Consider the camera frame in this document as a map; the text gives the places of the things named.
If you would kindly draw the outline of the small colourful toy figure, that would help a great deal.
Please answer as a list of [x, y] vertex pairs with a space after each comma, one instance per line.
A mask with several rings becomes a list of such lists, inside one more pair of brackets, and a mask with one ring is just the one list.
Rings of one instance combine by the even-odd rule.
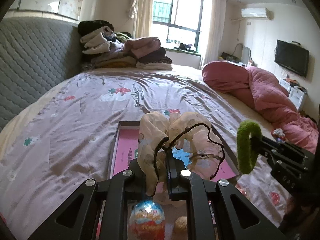
[[286, 141], [285, 133], [281, 128], [276, 128], [271, 131], [272, 137], [275, 139], [276, 142], [284, 143]]

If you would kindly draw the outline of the lilac strawberry bed sheet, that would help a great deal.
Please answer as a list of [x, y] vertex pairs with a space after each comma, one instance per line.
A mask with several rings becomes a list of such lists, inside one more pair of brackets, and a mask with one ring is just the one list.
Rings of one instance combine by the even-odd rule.
[[122, 121], [149, 112], [198, 112], [236, 149], [236, 131], [256, 121], [272, 125], [237, 98], [209, 88], [190, 73], [99, 69], [52, 89], [48, 103], [1, 156], [1, 215], [17, 239], [27, 239], [88, 178], [110, 174], [113, 140]]

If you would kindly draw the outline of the white air conditioner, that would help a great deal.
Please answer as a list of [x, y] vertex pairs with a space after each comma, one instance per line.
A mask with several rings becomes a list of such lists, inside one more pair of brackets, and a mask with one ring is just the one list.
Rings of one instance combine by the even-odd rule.
[[267, 8], [242, 8], [242, 18], [259, 18], [272, 20], [273, 14]]

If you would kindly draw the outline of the red blue surprise egg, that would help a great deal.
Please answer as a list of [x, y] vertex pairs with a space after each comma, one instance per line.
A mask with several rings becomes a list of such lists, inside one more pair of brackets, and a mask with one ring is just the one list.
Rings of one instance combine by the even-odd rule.
[[138, 202], [130, 214], [129, 230], [132, 239], [164, 239], [164, 210], [152, 199]]

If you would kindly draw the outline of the cream curtain left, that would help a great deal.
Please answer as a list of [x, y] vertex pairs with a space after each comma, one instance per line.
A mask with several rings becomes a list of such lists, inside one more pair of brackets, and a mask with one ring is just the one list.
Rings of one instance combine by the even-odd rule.
[[152, 25], [153, 0], [130, 0], [127, 15], [134, 20], [134, 38], [149, 36]]

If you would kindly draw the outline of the walnut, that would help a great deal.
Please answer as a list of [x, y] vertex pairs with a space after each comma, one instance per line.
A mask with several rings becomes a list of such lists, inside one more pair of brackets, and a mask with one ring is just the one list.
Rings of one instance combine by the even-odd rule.
[[188, 232], [187, 216], [181, 216], [175, 220], [173, 232], [178, 235], [183, 235]]

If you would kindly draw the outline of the white drawer cabinet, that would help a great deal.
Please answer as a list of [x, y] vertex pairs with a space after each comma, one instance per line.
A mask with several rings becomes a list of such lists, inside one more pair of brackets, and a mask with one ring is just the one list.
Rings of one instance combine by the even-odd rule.
[[298, 111], [301, 111], [303, 108], [304, 102], [306, 101], [308, 91], [297, 84], [292, 85], [285, 79], [280, 80], [279, 83], [288, 91], [289, 99], [295, 105], [296, 109]]

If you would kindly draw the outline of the pile of folded clothes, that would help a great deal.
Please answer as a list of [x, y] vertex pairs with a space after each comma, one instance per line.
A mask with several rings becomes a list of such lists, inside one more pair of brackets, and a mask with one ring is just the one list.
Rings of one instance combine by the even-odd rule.
[[104, 20], [78, 24], [82, 48], [81, 69], [136, 67], [143, 70], [172, 70], [172, 59], [157, 37], [132, 39], [130, 34], [115, 32]]

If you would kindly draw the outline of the cream curtain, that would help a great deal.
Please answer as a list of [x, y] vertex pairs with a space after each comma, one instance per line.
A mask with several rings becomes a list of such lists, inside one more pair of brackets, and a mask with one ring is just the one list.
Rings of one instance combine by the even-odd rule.
[[153, 0], [130, 0], [127, 15], [134, 20], [134, 38], [149, 36], [152, 25]]
[[216, 61], [222, 44], [227, 0], [210, 1], [210, 25], [205, 31], [205, 52], [201, 59], [201, 68], [206, 64]]

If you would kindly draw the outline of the grey quilted headboard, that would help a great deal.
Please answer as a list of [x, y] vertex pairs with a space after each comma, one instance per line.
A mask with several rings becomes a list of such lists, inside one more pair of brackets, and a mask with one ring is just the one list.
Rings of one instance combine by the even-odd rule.
[[80, 73], [76, 24], [40, 17], [1, 21], [1, 128], [50, 89]]

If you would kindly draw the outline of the cream curtain right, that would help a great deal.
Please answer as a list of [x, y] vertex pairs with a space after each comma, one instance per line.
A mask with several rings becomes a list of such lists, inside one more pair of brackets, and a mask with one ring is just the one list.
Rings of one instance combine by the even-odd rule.
[[216, 61], [222, 44], [227, 0], [210, 1], [210, 25], [205, 31], [205, 52], [201, 59], [201, 68], [206, 64]]

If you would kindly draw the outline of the pink quilted blanket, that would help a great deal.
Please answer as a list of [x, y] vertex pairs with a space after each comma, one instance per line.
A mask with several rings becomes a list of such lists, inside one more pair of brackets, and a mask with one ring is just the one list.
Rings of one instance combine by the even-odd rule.
[[316, 123], [299, 114], [288, 91], [271, 72], [214, 61], [204, 66], [202, 77], [210, 88], [232, 94], [274, 128], [282, 129], [289, 142], [316, 153], [319, 136]]

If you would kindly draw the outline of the beige drawstring cloth bag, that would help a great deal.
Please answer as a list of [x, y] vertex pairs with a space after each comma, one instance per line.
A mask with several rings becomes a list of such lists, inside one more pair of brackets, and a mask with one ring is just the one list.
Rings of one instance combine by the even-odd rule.
[[166, 180], [166, 148], [188, 153], [187, 169], [205, 180], [216, 177], [225, 159], [222, 140], [204, 115], [184, 112], [167, 118], [158, 112], [147, 113], [139, 123], [137, 162], [145, 174], [148, 196]]

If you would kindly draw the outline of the window with dark frame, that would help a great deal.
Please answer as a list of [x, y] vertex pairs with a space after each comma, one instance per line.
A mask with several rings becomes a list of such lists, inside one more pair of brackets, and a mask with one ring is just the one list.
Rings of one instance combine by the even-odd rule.
[[153, 0], [150, 35], [165, 48], [197, 50], [205, 0]]

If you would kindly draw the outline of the black wall television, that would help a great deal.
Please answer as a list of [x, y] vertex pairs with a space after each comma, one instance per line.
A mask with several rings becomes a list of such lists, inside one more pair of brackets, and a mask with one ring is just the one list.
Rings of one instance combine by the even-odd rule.
[[277, 40], [274, 62], [302, 77], [306, 77], [309, 67], [308, 50], [294, 43]]

